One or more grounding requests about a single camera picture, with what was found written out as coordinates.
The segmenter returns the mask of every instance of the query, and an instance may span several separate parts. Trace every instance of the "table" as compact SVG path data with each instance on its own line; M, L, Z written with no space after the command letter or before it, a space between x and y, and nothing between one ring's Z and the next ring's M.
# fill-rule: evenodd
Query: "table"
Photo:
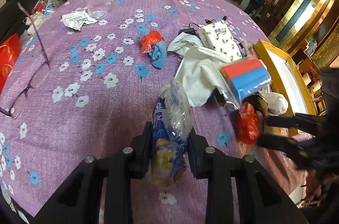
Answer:
M32 216L81 160L112 155L151 120L159 89L175 75L181 59L168 54L163 69L153 67L140 53L143 33L158 30L168 45L190 22L205 24L204 19L226 15L236 39L268 41L247 14L224 0L112 0L108 16L80 32L60 22L60 15L85 6L85 0L69 0L40 27L51 73L29 90L17 119L0 116L0 157L7 160L0 180ZM1 107L11 105L43 61L33 39L6 82ZM192 116L196 133L210 145L240 156L227 109L210 99L193 108ZM221 137L225 132L227 144ZM150 183L150 173L133 180L131 188L135 223L204 222L207 181L195 180L189 169L166 192Z

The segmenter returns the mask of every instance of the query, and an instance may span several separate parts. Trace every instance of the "red plastic wrapper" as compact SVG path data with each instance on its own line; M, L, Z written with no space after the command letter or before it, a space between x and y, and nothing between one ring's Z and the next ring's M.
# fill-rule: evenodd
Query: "red plastic wrapper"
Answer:
M151 47L163 40L164 38L162 37L162 35L160 35L158 31L151 30L150 33L144 36L140 41L142 45L141 52L142 53L151 52Z
M19 37L15 33L0 44L0 93L19 55Z
M260 136L258 129L258 116L254 111L254 107L245 102L239 108L238 121L238 140L244 144L255 144Z

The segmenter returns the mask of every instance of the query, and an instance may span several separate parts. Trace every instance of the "silver bolt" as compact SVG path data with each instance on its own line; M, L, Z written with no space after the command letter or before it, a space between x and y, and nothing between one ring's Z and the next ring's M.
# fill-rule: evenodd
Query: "silver bolt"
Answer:
M93 156L87 156L84 159L85 163L92 163L94 161L94 157Z
M244 159L248 163L253 163L254 162L254 157L252 155L245 155Z
M124 148L124 149L122 150L122 152L125 153L125 154L129 154L129 153L131 153L132 151L133 151L133 149L132 149L131 147L126 147L126 148Z
M211 154L215 153L215 148L213 148L213 147L207 147L205 150L206 150L207 153L211 153Z

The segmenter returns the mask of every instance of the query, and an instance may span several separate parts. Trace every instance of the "black stripe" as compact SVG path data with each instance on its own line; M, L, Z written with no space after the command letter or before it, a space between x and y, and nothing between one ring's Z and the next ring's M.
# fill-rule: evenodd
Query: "black stripe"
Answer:
M291 19L286 23L284 28L279 32L276 37L277 42L280 42L286 34L291 30L291 28L295 25L297 20L300 18L302 13L304 13L306 7L310 4L311 0L304 0L299 6L298 10L294 13Z
M318 14L316 15L316 17L312 20L312 22L310 23L310 25L306 28L306 30L301 34L301 36L295 41L295 43L289 48L289 50L287 50L287 53L290 54L299 43L301 43L301 41L306 37L306 35L311 31L311 29L314 27L314 25L319 21L320 17L322 16L322 14L324 13L326 7L328 6L330 0L326 0L323 4L323 6L321 7L321 9L319 10Z

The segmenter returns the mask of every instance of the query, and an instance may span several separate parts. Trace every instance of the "red and blue box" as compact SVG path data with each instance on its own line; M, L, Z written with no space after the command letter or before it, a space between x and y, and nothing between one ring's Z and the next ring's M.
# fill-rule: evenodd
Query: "red and blue box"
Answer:
M221 73L234 96L242 101L271 83L271 76L262 62L250 57L223 66Z

